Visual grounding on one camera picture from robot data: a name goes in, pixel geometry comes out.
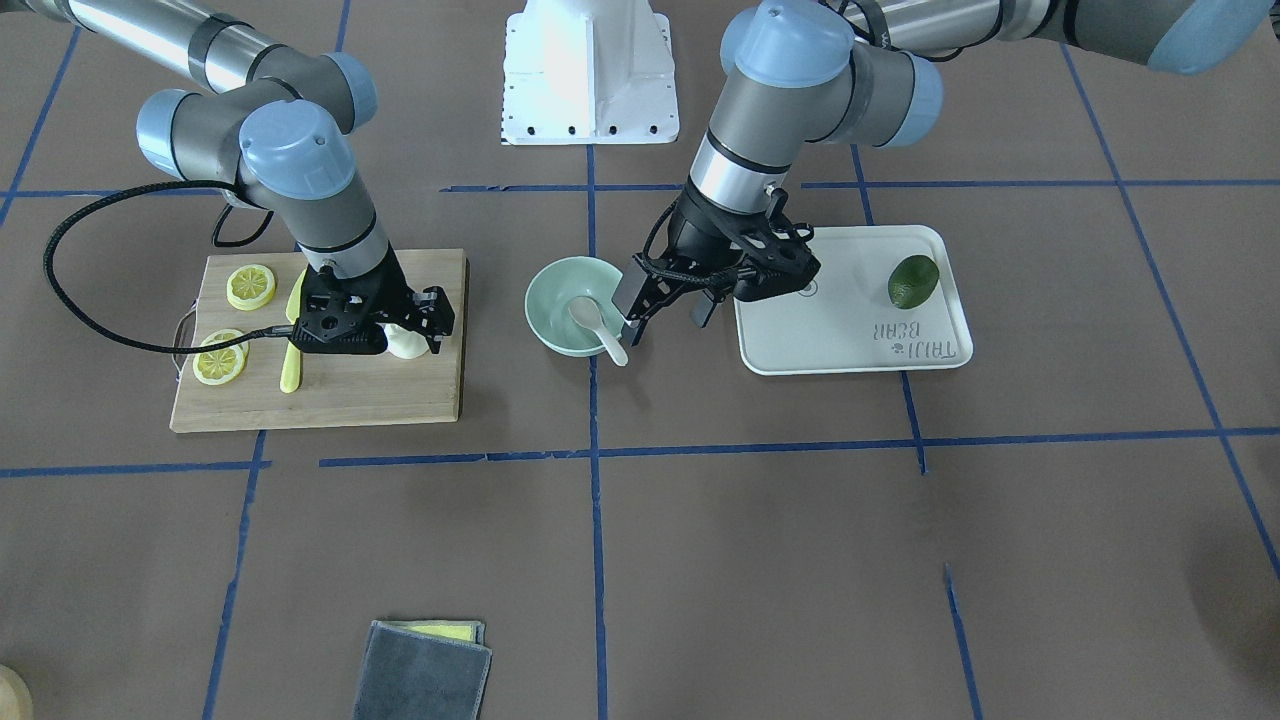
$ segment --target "yellow utensil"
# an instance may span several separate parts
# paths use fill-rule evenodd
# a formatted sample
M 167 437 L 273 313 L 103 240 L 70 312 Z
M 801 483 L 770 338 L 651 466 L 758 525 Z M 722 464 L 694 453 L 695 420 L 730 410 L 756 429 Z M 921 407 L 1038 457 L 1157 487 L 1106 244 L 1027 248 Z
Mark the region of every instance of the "yellow utensil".
M 289 301 L 284 304 L 284 319 L 296 323 L 298 313 L 302 310 L 302 278 L 307 274 L 306 268 L 298 275 L 289 291 Z M 284 366 L 280 368 L 280 392 L 293 392 L 302 384 L 302 351 L 291 342 L 284 348 Z

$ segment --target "cutting board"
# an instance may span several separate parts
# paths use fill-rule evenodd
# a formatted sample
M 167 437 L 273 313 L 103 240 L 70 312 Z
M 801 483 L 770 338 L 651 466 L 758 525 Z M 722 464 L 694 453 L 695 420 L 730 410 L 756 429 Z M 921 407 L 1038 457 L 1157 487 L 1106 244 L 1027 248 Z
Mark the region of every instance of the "cutting board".
M 456 313 L 453 334 L 439 355 L 401 360 L 381 355 L 302 356 L 302 386 L 280 392 L 284 338 L 250 341 L 244 372 L 221 386 L 206 386 L 183 363 L 169 428 L 175 433 L 283 428 L 335 428 L 457 421 L 462 402 L 462 350 L 466 327 L 467 258 L 462 250 L 397 250 L 410 287 L 444 288 Z M 227 302 L 227 278 L 257 263 L 275 273 L 275 296 L 265 306 L 242 311 Z M 301 252 L 214 255 L 196 301 L 192 342 L 214 331 L 243 332 L 285 323 L 284 305 L 306 268 Z

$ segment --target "blue joint cap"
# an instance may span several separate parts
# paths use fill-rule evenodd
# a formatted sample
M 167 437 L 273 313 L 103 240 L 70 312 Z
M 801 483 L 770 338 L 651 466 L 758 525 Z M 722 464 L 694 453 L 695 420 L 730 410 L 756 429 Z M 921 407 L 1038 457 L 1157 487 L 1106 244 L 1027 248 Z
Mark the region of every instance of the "blue joint cap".
M 1196 0 L 1147 59 L 1153 70 L 1193 76 L 1231 56 L 1258 29 L 1271 0 Z
M 253 110 L 239 131 L 244 165 L 271 192 L 324 200 L 356 177 L 356 154 L 324 108 L 276 100 Z
M 325 53 L 324 56 L 333 60 L 342 70 L 342 77 L 347 78 L 347 87 L 351 88 L 351 100 L 355 104 L 356 122 L 351 128 L 355 132 L 378 114 L 378 86 L 374 83 L 374 76 L 360 60 L 346 53 Z
M 814 87 L 849 67 L 854 28 L 814 0 L 765 0 L 755 9 L 733 60 L 772 87 Z
M 902 118 L 897 132 L 879 147 L 915 145 L 929 135 L 933 124 L 938 122 L 938 115 L 942 114 L 942 74 L 933 67 L 933 63 L 915 55 L 910 55 L 910 58 L 911 68 L 915 70 L 911 104 L 906 108 L 906 117 Z
M 152 165 L 169 173 L 178 179 L 186 179 L 178 172 L 178 160 L 173 156 L 173 117 L 178 113 L 178 105 L 188 96 L 195 95 L 186 90 L 161 90 L 138 110 L 138 122 L 134 126 L 138 135 L 138 149 Z
M 737 56 L 737 49 L 742 45 L 742 40 L 746 38 L 746 31 L 751 27 L 751 18 L 755 17 L 755 9 L 748 8 L 730 20 L 728 27 L 724 28 L 724 37 L 721 38 L 721 68 L 724 68 L 724 74 L 733 72 L 733 58 Z

